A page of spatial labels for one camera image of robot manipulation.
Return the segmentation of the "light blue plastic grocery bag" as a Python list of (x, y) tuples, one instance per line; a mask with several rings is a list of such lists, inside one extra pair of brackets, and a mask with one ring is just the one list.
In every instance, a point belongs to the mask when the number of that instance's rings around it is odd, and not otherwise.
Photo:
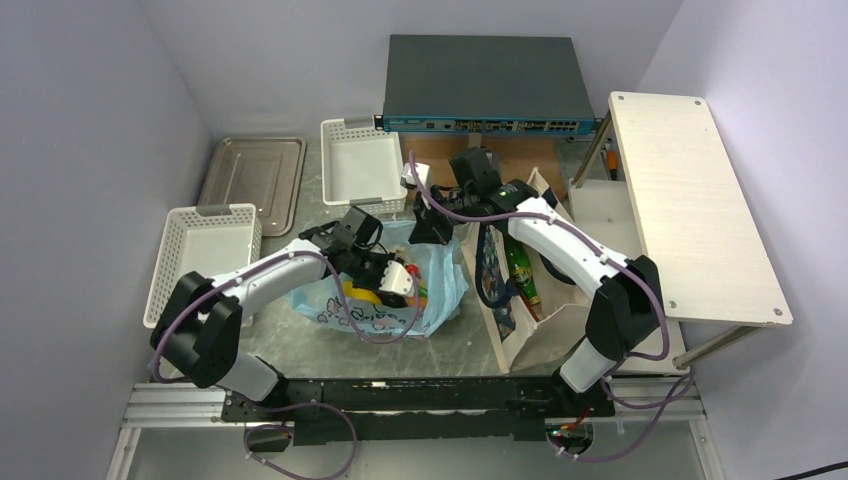
[(430, 336), (458, 314), (469, 284), (459, 265), (459, 239), (452, 237), (444, 245), (411, 244), (414, 226), (409, 220), (383, 224), (374, 251), (392, 254), (406, 271), (385, 281), (383, 290), (356, 286), (352, 276), (342, 273), (340, 284), (329, 276), (293, 290), (285, 299), (309, 321), (341, 332)]

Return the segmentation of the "beige canvas tote bag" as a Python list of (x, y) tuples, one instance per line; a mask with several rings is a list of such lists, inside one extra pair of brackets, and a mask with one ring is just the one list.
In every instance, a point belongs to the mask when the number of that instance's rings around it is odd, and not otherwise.
[(461, 251), (498, 369), (504, 373), (564, 357), (583, 337), (590, 299), (550, 274), (535, 250), (494, 227), (469, 226)]

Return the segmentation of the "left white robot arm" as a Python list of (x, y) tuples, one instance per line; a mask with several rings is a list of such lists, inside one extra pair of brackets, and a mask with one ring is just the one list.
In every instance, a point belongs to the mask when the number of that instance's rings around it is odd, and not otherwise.
[(380, 220), (352, 207), (341, 219), (301, 232), (282, 250), (246, 267), (215, 277), (183, 275), (151, 333), (153, 378), (166, 380), (160, 368), (167, 361), (181, 380), (236, 393), (261, 419), (279, 417), (291, 403), (289, 381), (240, 349), (243, 320), (325, 278), (341, 288), (343, 275), (392, 306), (419, 311), (417, 278), (397, 255), (374, 248), (382, 231)]

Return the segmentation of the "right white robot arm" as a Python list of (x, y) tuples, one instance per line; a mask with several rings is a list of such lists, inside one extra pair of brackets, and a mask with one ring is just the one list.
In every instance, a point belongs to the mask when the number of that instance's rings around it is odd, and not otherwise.
[(402, 182), (416, 192), (411, 241), (444, 244), (469, 226), (462, 252), (502, 371), (560, 359), (551, 401), (574, 415), (623, 362), (670, 355), (650, 258), (590, 238), (538, 182), (503, 181), (485, 149), (463, 151), (451, 166), (457, 184), (442, 191), (426, 164), (405, 165)]

